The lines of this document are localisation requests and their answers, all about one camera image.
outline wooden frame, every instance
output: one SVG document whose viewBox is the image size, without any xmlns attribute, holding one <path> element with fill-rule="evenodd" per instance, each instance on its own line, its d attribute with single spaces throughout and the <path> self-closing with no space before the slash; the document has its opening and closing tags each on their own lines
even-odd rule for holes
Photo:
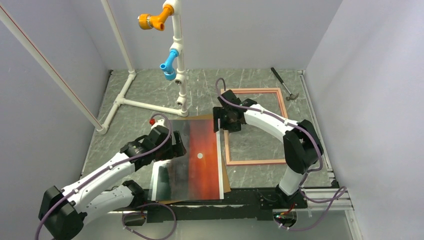
<svg viewBox="0 0 424 240">
<path fill-rule="evenodd" d="M 235 94 L 276 94 L 278 105 L 281 110 L 281 114 L 284 118 L 287 118 L 286 106 L 283 101 L 283 94 L 281 89 L 275 88 L 227 88 L 232 90 Z M 242 161 L 231 161 L 230 156 L 230 134 L 227 130 L 224 131 L 224 143 L 225 143 L 225 162 L 227 166 L 237 165 L 261 165 L 261 164 L 285 164 L 285 159 L 264 159 L 264 160 L 242 160 Z"/>
</svg>

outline hammer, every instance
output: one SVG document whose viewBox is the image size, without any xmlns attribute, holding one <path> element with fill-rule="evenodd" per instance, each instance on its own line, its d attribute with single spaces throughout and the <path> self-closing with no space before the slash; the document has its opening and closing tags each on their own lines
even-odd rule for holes
<svg viewBox="0 0 424 240">
<path fill-rule="evenodd" d="M 290 94 L 290 96 L 286 96 L 285 99 L 287 101 L 290 100 L 295 100 L 299 97 L 299 93 L 297 93 L 296 95 L 294 95 L 292 92 L 290 92 L 290 90 L 287 88 L 286 84 L 283 82 L 283 80 L 281 79 L 280 75 L 277 73 L 277 71 L 275 70 L 275 68 L 271 67 L 271 71 L 272 73 L 275 75 L 275 77 L 278 79 L 278 81 L 284 86 L 284 88 L 287 90 L 288 94 Z"/>
</svg>

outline purple tube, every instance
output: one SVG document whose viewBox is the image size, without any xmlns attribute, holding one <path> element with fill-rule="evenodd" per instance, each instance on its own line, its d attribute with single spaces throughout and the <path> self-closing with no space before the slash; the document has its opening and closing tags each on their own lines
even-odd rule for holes
<svg viewBox="0 0 424 240">
<path fill-rule="evenodd" d="M 127 217 L 129 215 L 139 214 L 138 212 L 131 212 L 131 213 L 127 213 L 127 214 L 122 215 L 122 225 L 123 225 L 123 227 L 126 230 L 130 231 L 131 233 L 133 233 L 133 234 L 135 234 L 135 235 L 137 235 L 137 236 L 139 236 L 141 238 L 147 239 L 147 240 L 166 240 L 167 238 L 169 238 L 175 232 L 175 229 L 177 228 L 177 217 L 175 216 L 174 211 L 172 211 L 172 209 L 169 206 L 167 206 L 167 205 L 165 205 L 163 203 L 159 203 L 159 202 L 146 203 L 146 204 L 143 204 L 143 205 L 140 205 L 140 206 L 136 207 L 136 209 L 144 208 L 144 207 L 147 207 L 147 206 L 162 206 L 162 207 L 165 207 L 165 208 L 169 209 L 169 211 L 172 213 L 173 226 L 172 226 L 171 231 L 168 233 L 168 235 L 166 235 L 166 236 L 164 236 L 162 238 L 154 239 L 154 238 L 150 238 L 148 236 L 145 236 L 145 235 L 143 235 L 143 234 L 141 234 L 141 233 L 139 233 L 137 231 L 134 231 L 131 228 L 125 226 L 125 222 L 124 222 L 125 217 Z"/>
<path fill-rule="evenodd" d="M 138 159 L 138 158 L 141 158 L 141 157 L 144 157 L 144 156 L 146 156 L 146 155 L 149 155 L 149 154 L 151 154 L 151 153 L 153 153 L 154 151 L 156 151 L 156 150 L 158 150 L 158 149 L 160 149 L 167 141 L 168 141 L 168 139 L 171 137 L 171 132 L 172 132 L 172 125 L 171 125 L 171 122 L 170 122 L 170 120 L 165 116 L 165 115 L 163 115 L 162 113 L 155 113 L 155 114 L 153 114 L 152 116 L 151 116 L 151 119 L 152 118 L 154 118 L 154 117 L 156 117 L 156 116 L 161 116 L 161 117 L 163 117 L 165 120 L 166 120 L 166 123 L 167 123 L 167 125 L 168 125 L 168 129 L 169 129 L 169 132 L 168 132 L 168 135 L 166 136 L 166 138 L 165 138 L 165 140 L 163 140 L 163 142 L 161 142 L 157 147 L 155 147 L 155 148 L 153 148 L 152 150 L 150 150 L 150 151 L 147 151 L 147 152 L 144 152 L 144 153 L 142 153 L 142 154 L 140 154 L 140 155 L 136 155 L 136 156 L 132 156 L 132 157 L 129 157 L 129 158 L 127 158 L 127 159 L 124 159 L 124 160 L 121 160 L 121 161 L 118 161 L 118 162 L 116 162 L 116 163 L 114 163 L 114 164 L 112 164 L 112 167 L 114 168 L 114 167 L 116 167 L 116 166 L 118 166 L 118 165 L 121 165 L 121 164 L 123 164 L 123 163 L 126 163 L 126 162 L 129 162 L 129 161 L 131 161 L 131 160 L 134 160 L 134 159 Z M 89 183 L 91 183 L 93 180 L 95 180 L 98 176 L 100 176 L 101 174 L 103 174 L 104 172 L 106 172 L 106 171 L 108 171 L 109 170 L 109 167 L 105 167 L 105 168 L 103 168 L 102 170 L 100 170 L 98 173 L 96 173 L 95 175 L 93 175 L 92 177 L 90 177 L 87 181 L 85 181 L 84 183 L 82 183 L 80 186 L 78 186 L 77 188 L 76 188 L 76 190 L 81 190 L 83 187 L 85 187 L 87 184 L 89 184 Z M 54 204 L 47 212 L 46 212 L 46 214 L 42 217 L 42 219 L 41 219 L 41 221 L 40 221 L 40 223 L 39 223 L 39 225 L 38 225 L 38 227 L 37 227 L 37 230 L 36 230 L 36 232 L 35 232 L 35 240 L 39 240 L 39 236 L 40 236 L 40 231 L 41 231 L 41 228 L 43 227 L 43 225 L 44 225 L 44 223 L 46 222 L 46 220 L 47 220 L 47 218 L 50 216 L 50 214 L 52 214 L 52 212 L 61 204 L 61 203 L 63 203 L 66 199 L 68 199 L 69 197 L 71 197 L 72 195 L 74 195 L 75 194 L 75 191 L 71 191 L 70 193 L 68 193 L 66 196 L 64 196 L 64 197 L 62 197 L 58 202 L 56 202 L 56 204 Z"/>
<path fill-rule="evenodd" d="M 218 88 L 218 83 L 220 82 L 220 81 L 222 81 L 222 84 L 224 85 L 224 91 L 226 91 L 226 84 L 225 84 L 225 80 L 222 78 L 222 77 L 220 77 L 220 78 L 218 78 L 217 80 L 216 80 L 216 82 L 215 82 L 215 90 L 216 90 L 216 93 L 218 94 L 218 96 L 221 98 L 221 100 L 223 100 L 226 104 L 228 104 L 228 105 L 230 105 L 230 106 L 232 106 L 232 107 L 235 107 L 235 108 L 239 108 L 239 109 L 246 109 L 246 110 L 252 110 L 252 111 L 256 111 L 256 112 L 259 112 L 259 113 L 261 113 L 261 110 L 259 110 L 259 109 L 256 109 L 256 108 L 253 108 L 253 107 L 248 107 L 248 106 L 240 106 L 240 105 L 237 105 L 237 104 L 234 104 L 234 103 L 231 103 L 231 102 L 229 102 L 228 100 L 226 100 L 222 95 L 221 95 L 221 93 L 220 93 L 220 90 L 219 90 L 219 88 Z M 269 115 L 269 116 L 271 116 L 271 117 L 273 117 L 273 118 L 275 118 L 275 119 L 277 119 L 278 121 L 280 121 L 280 122 L 282 122 L 283 124 L 286 124 L 285 122 L 284 122 L 284 120 L 283 119 L 281 119 L 278 115 L 276 115 L 276 114 L 274 114 L 274 113 L 272 113 L 272 112 L 269 112 L 269 111 L 263 111 L 263 113 L 264 114 L 266 114 L 266 115 Z M 311 134 L 308 132 L 308 131 L 306 131 L 305 129 L 303 129 L 303 128 L 301 128 L 301 127 L 299 127 L 299 126 L 297 126 L 297 125 L 294 125 L 294 124 L 292 124 L 292 123 L 290 123 L 290 122 L 287 122 L 287 125 L 289 125 L 290 127 L 293 127 L 293 128 L 295 128 L 295 129 L 298 129 L 299 131 L 301 131 L 302 133 L 304 133 L 309 139 L 310 139 L 310 141 L 312 142 L 312 145 L 313 145 L 313 148 L 315 149 L 315 151 L 316 151 L 316 154 L 318 155 L 318 160 L 319 160 L 319 167 L 318 168 L 314 168 L 314 169 L 310 169 L 310 170 L 307 170 L 306 171 L 306 174 L 304 175 L 304 177 L 303 177 L 303 179 L 302 179 L 302 181 L 300 181 L 300 184 L 299 184 L 299 192 L 300 192 L 300 194 L 302 194 L 302 196 L 304 197 L 304 198 L 306 198 L 306 199 L 308 199 L 309 201 L 311 201 L 311 202 L 313 202 L 313 203 L 328 203 L 328 202 L 330 202 L 329 204 L 328 204 L 328 207 L 326 208 L 326 210 L 324 211 L 324 213 L 321 215 L 321 217 L 318 219 L 318 221 L 316 221 L 314 224 L 312 224 L 311 226 L 309 226 L 309 227 L 305 227 L 305 228 L 300 228 L 300 229 L 292 229 L 292 228 L 287 228 L 287 227 L 285 227 L 285 226 L 281 226 L 281 227 L 283 227 L 283 228 L 285 228 L 285 229 L 287 229 L 287 230 L 290 230 L 290 231 L 306 231 L 306 230 L 309 230 L 309 229 L 312 229 L 312 228 L 314 228 L 315 226 L 317 226 L 322 220 L 323 220 L 323 218 L 327 215 L 327 213 L 328 213 L 328 211 L 329 211 L 329 209 L 330 209 L 330 206 L 333 204 L 333 202 L 334 202 L 334 200 L 336 200 L 336 199 L 338 199 L 338 198 L 340 198 L 345 192 L 346 192 L 346 187 L 345 186 L 342 186 L 341 188 L 339 188 L 337 191 L 336 191 L 336 193 L 334 194 L 334 196 L 332 197 L 332 198 L 329 198 L 329 199 L 325 199 L 325 200 L 314 200 L 314 199 L 312 199 L 312 198 L 309 198 L 309 197 L 307 197 L 306 196 L 306 194 L 304 193 L 304 192 L 302 192 L 302 185 L 304 184 L 304 182 L 305 182 L 305 180 L 306 180 L 306 178 L 307 178 L 307 176 L 308 176 L 308 174 L 309 173 L 311 173 L 311 172 L 318 172 L 318 171 L 320 171 L 321 169 L 323 169 L 323 158 L 321 157 L 321 151 L 320 151 L 320 149 L 318 148 L 318 145 L 317 145 L 317 143 L 315 142 L 315 140 L 314 140 L 314 138 L 311 136 Z"/>
</svg>

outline red stripe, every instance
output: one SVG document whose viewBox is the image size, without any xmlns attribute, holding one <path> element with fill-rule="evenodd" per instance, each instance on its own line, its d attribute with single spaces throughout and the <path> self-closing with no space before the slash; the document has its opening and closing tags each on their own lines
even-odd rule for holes
<svg viewBox="0 0 424 240">
<path fill-rule="evenodd" d="M 213 128 L 212 119 L 190 120 L 189 199 L 220 199 L 217 136 Z"/>
<path fill-rule="evenodd" d="M 58 72 L 50 65 L 49 61 L 41 54 L 41 52 L 36 48 L 36 46 L 33 44 L 33 42 L 27 37 L 27 35 L 22 31 L 22 29 L 18 26 L 18 24 L 12 19 L 12 17 L 5 11 L 5 9 L 0 5 L 1 10 L 9 17 L 9 19 L 12 21 L 12 23 L 17 27 L 17 29 L 22 33 L 22 35 L 28 40 L 28 42 L 32 45 L 32 47 L 38 52 L 38 54 L 44 59 L 44 61 L 48 64 L 48 66 L 53 70 L 53 72 L 59 77 L 59 79 L 62 81 L 63 84 L 69 89 L 69 91 L 72 93 L 72 95 L 78 100 L 78 102 L 84 107 L 85 110 L 94 118 L 95 122 L 99 125 L 100 122 L 97 121 L 96 117 L 93 116 L 93 114 L 90 112 L 90 110 L 87 109 L 87 107 L 84 105 L 84 103 L 77 97 L 77 95 L 72 91 L 72 89 L 68 86 L 68 84 L 62 79 L 62 77 L 59 75 Z"/>
</svg>

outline hammer head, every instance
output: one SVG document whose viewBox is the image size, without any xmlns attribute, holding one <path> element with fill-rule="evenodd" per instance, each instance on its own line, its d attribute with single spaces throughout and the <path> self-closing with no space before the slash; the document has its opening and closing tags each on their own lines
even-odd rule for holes
<svg viewBox="0 0 424 240">
<path fill-rule="evenodd" d="M 290 101 L 290 100 L 295 100 L 295 99 L 297 99 L 299 97 L 299 93 L 297 93 L 296 95 L 294 95 L 293 93 L 292 94 L 290 94 L 290 96 L 286 96 L 285 97 L 285 99 L 287 100 L 287 101 Z"/>
</svg>

